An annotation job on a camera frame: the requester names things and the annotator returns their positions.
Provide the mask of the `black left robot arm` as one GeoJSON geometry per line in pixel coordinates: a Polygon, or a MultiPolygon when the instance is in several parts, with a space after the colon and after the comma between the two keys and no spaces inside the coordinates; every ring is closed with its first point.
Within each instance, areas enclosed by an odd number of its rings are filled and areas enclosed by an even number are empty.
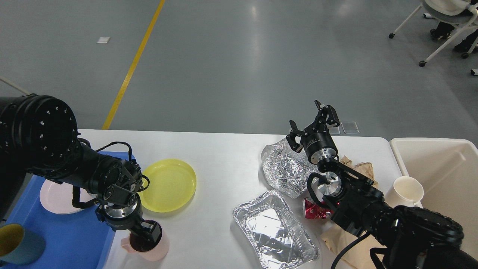
{"type": "Polygon", "coordinates": [[[129,230],[149,243],[159,243],[159,223],[142,217],[139,192],[145,191],[140,165],[128,145],[126,160],[104,155],[79,137],[72,109],[62,100],[29,94],[1,97],[1,163],[67,183],[95,196],[100,222],[112,230],[129,230]]]}

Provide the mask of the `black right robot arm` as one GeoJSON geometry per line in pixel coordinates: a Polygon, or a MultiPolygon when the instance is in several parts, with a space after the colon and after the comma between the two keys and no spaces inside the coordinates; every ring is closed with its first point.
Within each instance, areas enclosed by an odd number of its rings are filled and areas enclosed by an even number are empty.
{"type": "Polygon", "coordinates": [[[476,269],[477,260],[461,250],[464,231],[458,222],[429,209],[389,206],[371,178],[339,161],[329,131],[340,126],[336,110],[314,102],[318,109],[314,121],[301,130],[290,120],[286,140],[294,152],[304,151],[318,169],[306,180],[314,203],[330,210],[331,221],[357,237],[336,256],[331,268],[373,236],[381,244],[369,249],[376,269],[476,269]]]}

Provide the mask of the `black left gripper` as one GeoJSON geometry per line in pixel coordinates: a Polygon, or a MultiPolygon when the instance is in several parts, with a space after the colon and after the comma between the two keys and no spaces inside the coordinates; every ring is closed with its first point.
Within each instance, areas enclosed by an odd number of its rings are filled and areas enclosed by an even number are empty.
{"type": "Polygon", "coordinates": [[[140,243],[158,243],[162,239],[162,227],[157,221],[144,221],[140,196],[135,195],[129,207],[98,206],[97,219],[106,222],[113,231],[130,230],[140,243]]]}

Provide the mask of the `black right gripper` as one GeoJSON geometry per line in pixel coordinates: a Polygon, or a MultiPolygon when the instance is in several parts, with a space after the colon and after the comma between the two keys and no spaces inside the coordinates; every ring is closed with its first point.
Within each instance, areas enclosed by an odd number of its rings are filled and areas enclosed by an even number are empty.
{"type": "Polygon", "coordinates": [[[329,128],[338,128],[340,120],[336,110],[331,105],[323,105],[315,100],[318,109],[315,117],[315,133],[299,130],[297,123],[289,121],[290,131],[286,140],[292,151],[300,153],[304,149],[309,163],[318,164],[322,160],[332,160],[338,156],[338,149],[333,141],[329,128]],[[297,142],[297,137],[302,138],[302,144],[297,142]]]}

